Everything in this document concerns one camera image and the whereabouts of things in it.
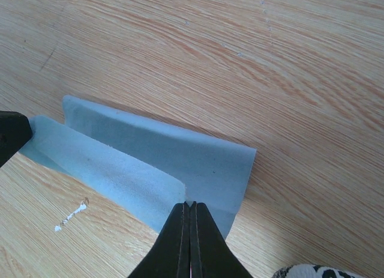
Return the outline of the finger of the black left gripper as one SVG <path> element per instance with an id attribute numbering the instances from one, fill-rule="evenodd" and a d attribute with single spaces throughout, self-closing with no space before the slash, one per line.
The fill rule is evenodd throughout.
<path id="1" fill-rule="evenodd" d="M 29 119 L 18 112 L 1 111 L 0 135 L 0 165 L 3 167 L 32 138 Z"/>

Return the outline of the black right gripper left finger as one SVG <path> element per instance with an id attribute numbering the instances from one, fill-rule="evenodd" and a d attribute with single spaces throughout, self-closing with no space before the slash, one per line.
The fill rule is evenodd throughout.
<path id="1" fill-rule="evenodd" d="M 130 278 L 190 277 L 190 207 L 176 204 L 154 245 Z"/>

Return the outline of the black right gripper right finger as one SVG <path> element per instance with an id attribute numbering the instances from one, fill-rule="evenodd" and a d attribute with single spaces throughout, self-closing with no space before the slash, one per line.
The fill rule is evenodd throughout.
<path id="1" fill-rule="evenodd" d="M 190 207 L 191 277 L 251 277 L 227 246 L 208 207 Z"/>

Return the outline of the stars and stripes glasses case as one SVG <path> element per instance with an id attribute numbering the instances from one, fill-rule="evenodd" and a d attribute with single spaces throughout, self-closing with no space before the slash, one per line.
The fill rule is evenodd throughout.
<path id="1" fill-rule="evenodd" d="M 350 271 L 314 264 L 296 264 L 276 271 L 272 278 L 364 278 Z"/>

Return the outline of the light blue cleaning cloth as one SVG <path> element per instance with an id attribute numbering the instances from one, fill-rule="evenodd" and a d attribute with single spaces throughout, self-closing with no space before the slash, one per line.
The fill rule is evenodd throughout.
<path id="1" fill-rule="evenodd" d="M 173 206 L 203 202 L 226 237 L 256 150 L 67 95 L 64 123 L 30 119 L 27 158 L 80 180 L 155 231 Z"/>

